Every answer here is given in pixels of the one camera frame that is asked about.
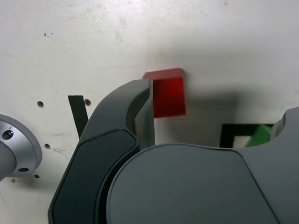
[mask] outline metal cylinder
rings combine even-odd
[[[0,142],[0,181],[10,175],[16,166],[16,160],[13,152]]]

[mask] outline red block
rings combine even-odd
[[[143,78],[153,80],[155,118],[186,114],[182,69],[147,72]]]

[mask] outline black tape line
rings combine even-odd
[[[68,96],[79,138],[88,122],[83,96]]]
[[[260,125],[273,126],[273,124],[223,124],[219,147],[232,148],[235,136],[253,135]]]

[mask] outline green object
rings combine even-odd
[[[260,125],[256,132],[251,136],[251,139],[247,142],[247,147],[258,146],[270,141],[271,127],[267,125]]]

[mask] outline black tape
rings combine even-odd
[[[235,136],[253,135],[260,125],[273,126],[273,124],[223,124],[219,147],[232,148]]]
[[[79,138],[88,122],[83,96],[68,96]]]

